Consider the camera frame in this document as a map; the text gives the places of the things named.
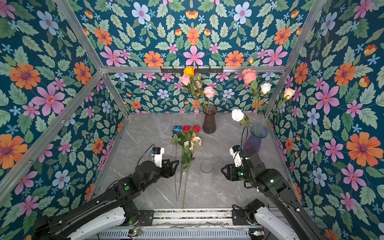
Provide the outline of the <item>dark mauve glass vase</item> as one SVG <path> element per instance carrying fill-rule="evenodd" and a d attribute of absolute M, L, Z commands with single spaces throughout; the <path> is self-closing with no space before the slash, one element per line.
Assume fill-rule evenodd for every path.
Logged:
<path fill-rule="evenodd" d="M 214 105 L 207 105 L 203 109 L 203 113 L 205 114 L 204 123 L 203 123 L 203 131 L 207 134 L 213 134 L 216 129 L 216 113 L 218 112 L 217 107 Z"/>

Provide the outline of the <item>small white bud stem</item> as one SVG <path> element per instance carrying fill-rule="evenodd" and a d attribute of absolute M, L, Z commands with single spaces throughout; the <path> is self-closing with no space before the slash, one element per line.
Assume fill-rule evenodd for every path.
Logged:
<path fill-rule="evenodd" d="M 258 113 L 258 120 L 260 125 L 262 124 L 262 119 L 263 119 L 263 107 L 265 103 L 265 98 L 270 94 L 271 88 L 272 88 L 272 84 L 269 82 L 265 82 L 260 86 L 260 95 L 257 102 L 258 104 L 257 113 Z"/>

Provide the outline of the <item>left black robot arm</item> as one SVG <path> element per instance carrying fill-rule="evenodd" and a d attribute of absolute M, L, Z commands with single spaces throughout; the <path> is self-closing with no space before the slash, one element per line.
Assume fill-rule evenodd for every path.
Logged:
<path fill-rule="evenodd" d="M 43 217 L 34 227 L 34 240 L 85 240 L 122 224 L 136 224 L 139 211 L 133 200 L 161 178 L 175 175 L 179 161 L 153 161 L 136 166 L 135 172 L 113 182 L 100 196 L 56 217 Z"/>

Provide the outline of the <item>artificial flower bunch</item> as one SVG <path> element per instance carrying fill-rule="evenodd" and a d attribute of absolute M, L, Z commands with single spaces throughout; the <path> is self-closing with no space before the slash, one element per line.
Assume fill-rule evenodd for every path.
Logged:
<path fill-rule="evenodd" d="M 201 131 L 200 126 L 174 126 L 171 143 L 176 147 L 175 157 L 178 156 L 178 149 L 181 153 L 181 170 L 176 187 L 176 199 L 181 200 L 182 209 L 185 207 L 187 185 L 191 164 L 194 161 L 194 151 L 202 145 L 202 139 L 198 136 Z"/>

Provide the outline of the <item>large pink rose stem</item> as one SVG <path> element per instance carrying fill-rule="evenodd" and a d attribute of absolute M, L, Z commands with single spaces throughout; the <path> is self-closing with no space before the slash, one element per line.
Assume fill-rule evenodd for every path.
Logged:
<path fill-rule="evenodd" d="M 216 90 L 215 88 L 208 86 L 205 87 L 203 90 L 203 101 L 204 101 L 204 113 L 209 113 L 209 99 L 212 99 L 216 95 Z"/>

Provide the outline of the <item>pink rose spray stem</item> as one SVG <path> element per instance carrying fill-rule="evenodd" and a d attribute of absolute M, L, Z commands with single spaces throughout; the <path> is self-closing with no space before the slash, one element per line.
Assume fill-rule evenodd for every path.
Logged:
<path fill-rule="evenodd" d="M 201 77 L 200 76 L 191 77 L 190 75 L 183 74 L 179 79 L 181 83 L 188 88 L 194 100 L 200 104 L 200 107 L 202 107 L 203 111 L 207 113 L 209 106 L 208 106 L 208 103 L 206 102 L 206 96 L 204 94 Z"/>

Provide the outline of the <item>purple blue glass vase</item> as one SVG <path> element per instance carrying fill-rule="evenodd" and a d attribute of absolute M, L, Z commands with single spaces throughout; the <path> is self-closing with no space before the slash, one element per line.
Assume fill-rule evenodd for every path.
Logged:
<path fill-rule="evenodd" d="M 261 149 L 262 140 L 268 136 L 268 130 L 263 125 L 253 125 L 251 127 L 251 135 L 245 142 L 244 149 L 252 150 L 258 153 Z"/>

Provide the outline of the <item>yellow orange rose stem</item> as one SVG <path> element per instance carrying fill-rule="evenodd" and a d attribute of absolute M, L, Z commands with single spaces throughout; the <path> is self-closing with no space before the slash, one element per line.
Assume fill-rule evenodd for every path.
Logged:
<path fill-rule="evenodd" d="M 199 74 L 196 74 L 196 73 L 194 73 L 193 71 L 187 71 L 187 72 L 184 73 L 184 74 L 190 75 L 191 77 L 192 77 L 192 76 L 200 76 Z"/>

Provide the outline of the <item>clear glass vase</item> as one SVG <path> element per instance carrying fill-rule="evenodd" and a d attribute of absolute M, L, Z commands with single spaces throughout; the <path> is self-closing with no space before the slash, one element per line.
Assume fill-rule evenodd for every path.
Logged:
<path fill-rule="evenodd" d="M 211 162 L 204 161 L 201 163 L 199 183 L 205 188 L 214 184 L 214 166 Z"/>

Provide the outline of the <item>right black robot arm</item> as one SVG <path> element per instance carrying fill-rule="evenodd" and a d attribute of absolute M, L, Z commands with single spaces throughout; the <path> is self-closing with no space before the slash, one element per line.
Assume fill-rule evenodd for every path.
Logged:
<path fill-rule="evenodd" d="M 299 202 L 296 191 L 276 169 L 268 169 L 258 153 L 239 145 L 230 148 L 233 164 L 221 169 L 231 182 L 242 181 L 246 189 L 254 189 L 267 197 L 283 214 L 286 223 L 276 217 L 260 200 L 245 207 L 233 205 L 234 225 L 261 225 L 279 240 L 324 240 L 325 234 Z"/>

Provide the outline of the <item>pink carnation stem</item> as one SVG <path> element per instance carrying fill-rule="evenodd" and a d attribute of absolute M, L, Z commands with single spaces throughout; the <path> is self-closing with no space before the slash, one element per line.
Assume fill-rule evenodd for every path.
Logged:
<path fill-rule="evenodd" d="M 255 106 L 255 109 L 257 110 L 258 107 L 258 100 L 259 100 L 259 93 L 258 93 L 258 87 L 259 87 L 259 80 L 258 80 L 258 73 L 255 70 L 255 66 L 253 65 L 253 58 L 249 58 L 249 64 L 251 65 L 250 68 L 243 70 L 242 77 L 245 82 L 245 84 L 249 85 L 251 87 L 250 93 L 253 95 L 253 104 Z"/>

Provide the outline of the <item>cream white rose stem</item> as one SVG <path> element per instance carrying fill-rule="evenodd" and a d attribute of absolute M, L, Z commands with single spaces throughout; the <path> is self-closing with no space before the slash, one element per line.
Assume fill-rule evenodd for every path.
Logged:
<path fill-rule="evenodd" d="M 269 116 L 270 118 L 272 118 L 272 116 L 273 116 L 276 112 L 279 111 L 279 109 L 281 108 L 281 106 L 293 97 L 293 95 L 295 94 L 295 92 L 296 92 L 296 91 L 293 90 L 293 89 L 291 89 L 291 88 L 287 88 L 287 89 L 285 89 L 285 90 L 284 90 L 284 94 L 283 94 L 282 99 L 279 101 L 279 103 L 277 104 L 277 106 L 275 107 L 275 109 L 272 110 L 272 111 L 268 114 L 268 116 Z"/>

